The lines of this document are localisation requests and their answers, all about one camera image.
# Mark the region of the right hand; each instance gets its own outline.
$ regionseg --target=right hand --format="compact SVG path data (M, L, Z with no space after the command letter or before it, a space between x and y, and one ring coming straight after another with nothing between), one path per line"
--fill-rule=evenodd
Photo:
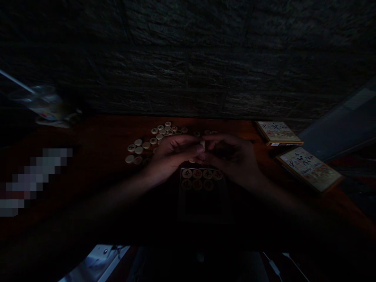
M252 188L264 175L256 162L250 141L229 134L204 135L205 161L222 170L233 182Z

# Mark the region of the stone wall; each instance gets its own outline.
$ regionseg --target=stone wall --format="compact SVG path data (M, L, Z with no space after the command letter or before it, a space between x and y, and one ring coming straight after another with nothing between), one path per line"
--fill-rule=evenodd
M14 0L1 4L0 65L98 113L275 119L299 133L376 74L375 10L371 0ZM16 87L1 78L0 89ZM0 101L4 117L25 111Z

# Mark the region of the box with illustrations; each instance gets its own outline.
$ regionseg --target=box with illustrations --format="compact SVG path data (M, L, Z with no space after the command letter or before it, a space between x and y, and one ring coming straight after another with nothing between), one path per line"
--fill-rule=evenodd
M304 142L282 121L256 121L267 146L302 146Z
M276 160L320 194L329 191L344 178L339 172L301 147L277 156Z

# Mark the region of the white cable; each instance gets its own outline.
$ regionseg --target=white cable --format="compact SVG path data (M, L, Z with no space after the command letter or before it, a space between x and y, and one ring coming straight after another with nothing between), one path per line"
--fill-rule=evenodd
M310 282L308 280L308 278L304 275L303 271L299 268L299 266L295 263L295 261L291 258L290 254L289 253L282 253L285 257L288 257L289 259L291 259L291 261L295 264L295 266L299 269L300 273L304 276L304 278Z
M265 254L265 252L262 252L266 258L269 260L269 264L271 266L271 268L273 268L275 274L277 274L277 276L279 277L279 279L281 280L281 282L283 282L282 278L281 278L281 275L280 275L280 271L278 269L278 267L275 265L274 261L272 261L271 259L269 259L269 257Z

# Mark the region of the game piece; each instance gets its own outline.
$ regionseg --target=game piece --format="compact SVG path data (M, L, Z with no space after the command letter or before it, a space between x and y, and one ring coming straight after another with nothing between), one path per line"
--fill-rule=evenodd
M136 141L134 141L134 144L138 147L138 146L141 146L142 145L142 140L141 139L137 139Z
M200 144L204 147L204 151L205 151L205 140L201 140Z
M202 176L205 178L205 179L211 179L213 177L213 174L211 172L211 170L204 170L202 172Z
M149 149L150 146L151 146L150 142L144 142L144 143L142 144L142 147L143 147L145 150Z
M134 149L136 149L136 145L135 144L131 144L131 145L128 146L128 151L134 152Z
M213 179L214 180L221 180L223 178L223 173L220 170L213 171Z
M193 178L201 178L202 177L202 171L199 170L199 169L195 169L193 172L192 172L192 176Z
M133 155L129 155L128 157L125 158L125 162L126 163L132 163L134 160L134 156Z
M151 161L151 158L146 158L142 161L143 165L147 165Z
M192 177L192 171L189 168L186 168L183 170L181 174L184 178L191 178Z
M192 188L192 182L189 179L184 179L181 182L181 188L185 191L188 191Z
M142 162L142 157L141 156L135 157L134 160L133 160L133 163L135 165L139 165L141 162Z
M202 181L200 179L195 179L192 182L192 186L194 190L199 191L202 188Z
M144 148L143 147L137 147L134 152L138 155L141 155L143 152L144 152Z
M204 181L204 189L206 191L212 191L214 188L214 184L211 180L207 179Z

